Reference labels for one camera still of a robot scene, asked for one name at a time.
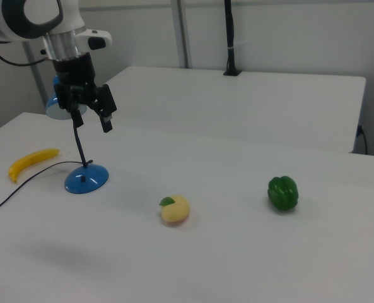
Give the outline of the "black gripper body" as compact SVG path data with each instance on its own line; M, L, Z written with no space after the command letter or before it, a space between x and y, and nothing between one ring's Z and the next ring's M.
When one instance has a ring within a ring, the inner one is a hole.
M74 111L79 104L95 109L95 70L89 53L68 60L52 61L58 82L54 90L59 107Z

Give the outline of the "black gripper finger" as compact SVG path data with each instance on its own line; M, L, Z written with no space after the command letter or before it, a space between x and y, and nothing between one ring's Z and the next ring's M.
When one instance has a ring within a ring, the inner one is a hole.
M104 133L112 130L112 114L116 111L116 104L112 92L107 84L93 89L90 108L99 116Z
M74 109L70 112L71 118L73 120L74 127L79 128L83 125L83 119L79 109Z

